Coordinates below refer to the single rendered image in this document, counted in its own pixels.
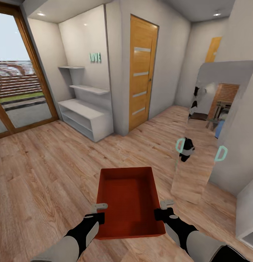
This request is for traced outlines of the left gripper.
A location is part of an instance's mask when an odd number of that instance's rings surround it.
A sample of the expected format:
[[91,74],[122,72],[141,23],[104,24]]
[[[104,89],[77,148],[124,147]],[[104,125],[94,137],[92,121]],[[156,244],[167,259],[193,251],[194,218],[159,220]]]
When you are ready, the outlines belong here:
[[95,215],[98,219],[99,225],[105,223],[105,213],[97,213],[97,214],[92,214]]

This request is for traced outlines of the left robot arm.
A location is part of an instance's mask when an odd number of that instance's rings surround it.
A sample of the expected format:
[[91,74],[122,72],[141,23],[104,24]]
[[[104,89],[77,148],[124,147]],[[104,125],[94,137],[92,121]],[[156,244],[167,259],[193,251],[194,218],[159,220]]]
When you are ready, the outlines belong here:
[[65,237],[28,262],[77,262],[81,253],[97,235],[99,225],[105,223],[105,213],[97,213],[97,210],[107,208],[107,203],[93,204],[91,215],[85,216],[83,221],[69,230]]

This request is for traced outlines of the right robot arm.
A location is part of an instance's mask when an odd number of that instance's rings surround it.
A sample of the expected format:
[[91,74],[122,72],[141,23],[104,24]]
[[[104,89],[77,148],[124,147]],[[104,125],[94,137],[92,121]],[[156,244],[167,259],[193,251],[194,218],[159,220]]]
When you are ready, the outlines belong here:
[[155,209],[155,219],[162,220],[167,234],[193,259],[194,262],[250,262],[250,260],[228,243],[216,240],[197,231],[174,214],[175,200],[160,201],[161,208]]

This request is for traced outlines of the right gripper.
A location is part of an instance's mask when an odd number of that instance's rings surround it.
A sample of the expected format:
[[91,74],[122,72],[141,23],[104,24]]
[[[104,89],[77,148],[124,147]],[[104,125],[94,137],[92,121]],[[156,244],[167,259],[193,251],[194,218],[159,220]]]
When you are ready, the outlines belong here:
[[163,217],[166,213],[174,213],[173,208],[169,207],[167,208],[167,210],[162,210],[162,209],[155,209],[154,210],[154,214],[155,214],[155,219],[157,221],[162,220],[163,221]]

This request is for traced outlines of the storage box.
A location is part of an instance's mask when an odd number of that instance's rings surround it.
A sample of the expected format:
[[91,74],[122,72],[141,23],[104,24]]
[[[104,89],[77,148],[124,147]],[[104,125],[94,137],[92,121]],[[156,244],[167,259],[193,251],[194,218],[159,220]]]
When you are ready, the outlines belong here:
[[99,225],[98,240],[158,237],[166,233],[152,167],[104,168],[100,172],[97,204],[107,203],[105,223]]

